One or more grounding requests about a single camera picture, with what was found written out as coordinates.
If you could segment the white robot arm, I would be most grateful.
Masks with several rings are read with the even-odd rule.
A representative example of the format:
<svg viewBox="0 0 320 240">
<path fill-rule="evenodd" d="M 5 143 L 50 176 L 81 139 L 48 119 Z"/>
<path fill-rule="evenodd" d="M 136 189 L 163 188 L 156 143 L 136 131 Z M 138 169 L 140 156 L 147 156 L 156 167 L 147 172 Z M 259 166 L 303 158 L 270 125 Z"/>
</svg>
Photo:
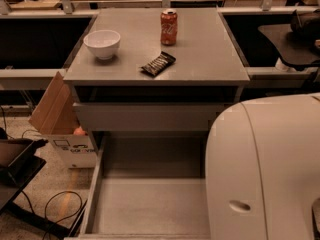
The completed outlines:
<svg viewBox="0 0 320 240">
<path fill-rule="evenodd" d="M 319 240 L 317 93 L 229 107 L 212 125 L 205 166 L 212 240 Z"/>
</svg>

